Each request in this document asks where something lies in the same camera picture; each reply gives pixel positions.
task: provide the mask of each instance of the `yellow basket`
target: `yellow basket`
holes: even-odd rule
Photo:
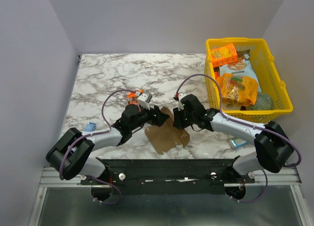
[[[269,94],[275,109],[271,111],[224,111],[234,117],[257,123],[267,123],[281,114],[289,114],[293,106],[286,90],[286,84],[280,80],[274,57],[270,53],[266,41],[262,38],[221,38],[206,41],[205,74],[215,78],[214,69],[210,58],[210,50],[233,43],[237,51],[250,49],[250,61],[255,71],[263,92]],[[209,104],[212,108],[219,108],[219,92],[217,86],[205,78]]]

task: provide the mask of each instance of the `marble tabletop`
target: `marble tabletop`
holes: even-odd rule
[[[106,97],[117,89],[143,89],[153,98],[152,105],[177,107],[173,95],[180,83],[189,75],[203,73],[205,54],[87,54],[82,55],[69,108],[63,125],[63,133],[71,127],[83,131],[86,124],[94,122],[96,129],[105,129],[101,108]],[[193,93],[209,108],[204,77],[194,77],[181,88]],[[105,116],[109,123],[121,116],[127,104],[126,94],[118,93],[109,99]],[[105,147],[92,152],[91,156],[106,159],[200,159],[234,158],[253,152],[253,146],[237,150],[230,148],[229,135],[202,130],[190,134],[186,147],[177,146],[163,155],[156,153],[144,129],[121,146]]]

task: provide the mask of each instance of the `white wall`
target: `white wall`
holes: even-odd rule
[[[0,224],[24,226],[77,54],[48,0],[0,0],[0,23]]]
[[[314,0],[284,0],[264,38],[294,105],[279,121],[302,151],[302,189],[314,215]]]
[[[50,0],[79,53],[204,53],[262,37],[283,0]]]

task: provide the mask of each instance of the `brown cardboard piece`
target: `brown cardboard piece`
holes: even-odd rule
[[[178,145],[183,145],[183,147],[185,147],[190,141],[190,135],[184,129],[180,130],[173,127],[174,116],[168,108],[162,107],[160,111],[168,114],[170,118],[160,127],[150,126],[146,128],[145,135],[155,148],[156,152],[162,155],[163,152],[167,152]]]

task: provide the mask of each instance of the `yellow snack bag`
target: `yellow snack bag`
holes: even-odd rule
[[[259,86],[256,80],[247,76],[238,78],[225,73],[217,78],[217,82],[221,88],[224,102],[236,103],[245,107],[255,104]]]

